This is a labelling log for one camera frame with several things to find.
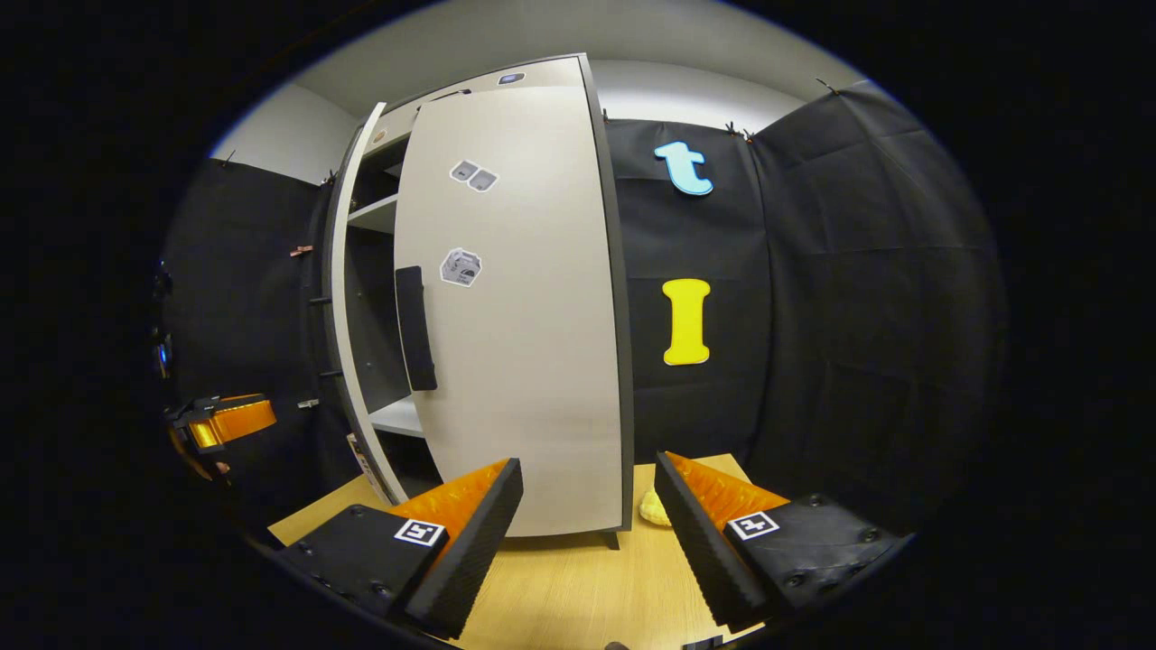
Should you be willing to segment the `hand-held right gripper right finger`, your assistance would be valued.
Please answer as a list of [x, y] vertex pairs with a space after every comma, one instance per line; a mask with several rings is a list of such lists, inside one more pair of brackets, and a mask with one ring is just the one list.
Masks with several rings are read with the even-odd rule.
[[909, 542], [825, 494], [784, 498], [668, 451], [654, 489], [711, 616], [733, 633], [812, 616]]

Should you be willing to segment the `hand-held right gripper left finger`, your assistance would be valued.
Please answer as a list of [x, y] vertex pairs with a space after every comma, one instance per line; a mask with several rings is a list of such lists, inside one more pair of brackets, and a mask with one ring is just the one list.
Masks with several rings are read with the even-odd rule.
[[523, 493], [520, 461], [492, 461], [387, 510], [344, 507], [271, 556], [360, 616], [459, 638]]

